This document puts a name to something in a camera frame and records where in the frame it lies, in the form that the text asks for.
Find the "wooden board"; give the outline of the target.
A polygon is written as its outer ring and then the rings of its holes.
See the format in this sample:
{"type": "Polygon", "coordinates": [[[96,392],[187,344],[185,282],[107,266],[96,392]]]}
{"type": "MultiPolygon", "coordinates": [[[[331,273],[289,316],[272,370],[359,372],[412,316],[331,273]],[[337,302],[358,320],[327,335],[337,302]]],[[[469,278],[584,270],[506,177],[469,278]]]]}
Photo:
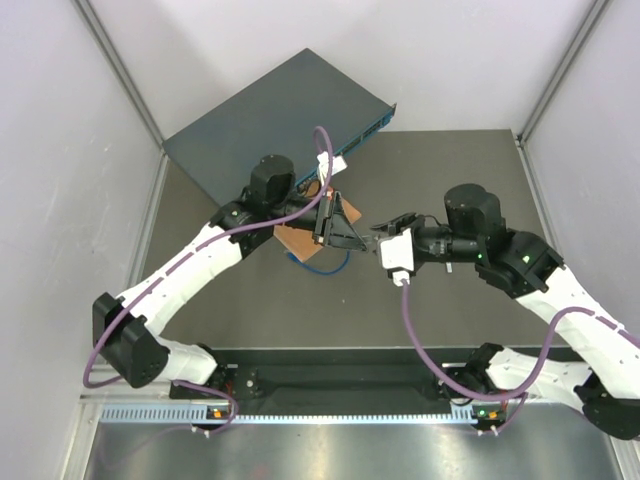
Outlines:
{"type": "MultiPolygon", "coordinates": [[[[318,180],[312,181],[310,185],[305,193],[301,193],[302,196],[309,199],[314,197],[320,189],[318,180]]],[[[361,212],[347,200],[343,200],[343,207],[350,222],[355,223],[361,218],[361,212]]],[[[279,225],[274,227],[274,236],[284,245],[288,252],[303,263],[310,260],[323,248],[321,245],[314,243],[312,232],[302,229],[279,225]]]]}

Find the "aluminium frame rail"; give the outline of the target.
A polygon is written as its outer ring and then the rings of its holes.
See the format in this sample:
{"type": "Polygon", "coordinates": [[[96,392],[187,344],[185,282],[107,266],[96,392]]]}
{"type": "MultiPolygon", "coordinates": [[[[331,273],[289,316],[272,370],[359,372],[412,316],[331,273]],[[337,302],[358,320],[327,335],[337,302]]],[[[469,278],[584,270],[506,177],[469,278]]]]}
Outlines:
{"type": "Polygon", "coordinates": [[[169,391],[170,383],[168,381],[154,381],[141,388],[132,388],[126,381],[118,380],[97,389],[84,388],[80,399],[100,403],[151,402],[167,399],[169,391]]]}

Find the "dark blue network switch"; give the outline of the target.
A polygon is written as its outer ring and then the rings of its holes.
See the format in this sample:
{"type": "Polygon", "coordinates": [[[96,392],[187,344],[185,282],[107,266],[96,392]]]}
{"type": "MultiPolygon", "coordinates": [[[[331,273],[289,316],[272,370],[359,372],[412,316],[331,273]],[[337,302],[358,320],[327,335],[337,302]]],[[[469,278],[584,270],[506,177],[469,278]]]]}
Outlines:
{"type": "Polygon", "coordinates": [[[279,154],[298,180],[316,170],[313,130],[343,157],[384,128],[396,107],[306,48],[163,143],[170,160],[218,204],[235,199],[258,161],[279,154]]]}

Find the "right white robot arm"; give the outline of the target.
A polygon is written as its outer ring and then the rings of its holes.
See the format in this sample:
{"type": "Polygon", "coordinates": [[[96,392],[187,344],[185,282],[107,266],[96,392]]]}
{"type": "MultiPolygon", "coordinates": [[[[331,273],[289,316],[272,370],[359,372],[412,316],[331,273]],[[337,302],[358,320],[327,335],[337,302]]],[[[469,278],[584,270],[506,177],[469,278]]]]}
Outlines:
{"type": "Polygon", "coordinates": [[[376,225],[382,268],[401,288],[410,340],[443,390],[455,397],[507,402],[533,395],[580,413],[609,436],[639,437],[639,338],[581,285],[542,237],[507,226],[498,197],[478,184],[444,196],[447,220],[430,227],[409,212],[376,225]],[[470,263],[487,285],[548,326],[537,356],[485,343],[451,373],[429,356],[409,315],[410,280],[426,263],[470,263]]]}

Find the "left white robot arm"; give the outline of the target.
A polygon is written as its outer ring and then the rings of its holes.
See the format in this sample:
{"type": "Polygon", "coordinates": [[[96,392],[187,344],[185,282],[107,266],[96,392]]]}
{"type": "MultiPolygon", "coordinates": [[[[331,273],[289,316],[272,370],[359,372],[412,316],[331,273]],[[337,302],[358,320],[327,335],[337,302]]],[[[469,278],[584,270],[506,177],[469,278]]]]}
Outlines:
{"type": "Polygon", "coordinates": [[[341,156],[317,157],[320,189],[315,197],[295,190],[290,159],[262,158],[240,196],[219,208],[198,235],[144,281],[92,305],[94,353],[133,388],[156,380],[186,381],[205,396],[226,387],[227,374],[205,347],[162,338],[168,322],[205,285],[239,264],[274,234],[277,225],[310,232],[315,244],[364,251],[342,196],[329,186],[346,169],[341,156]]]}

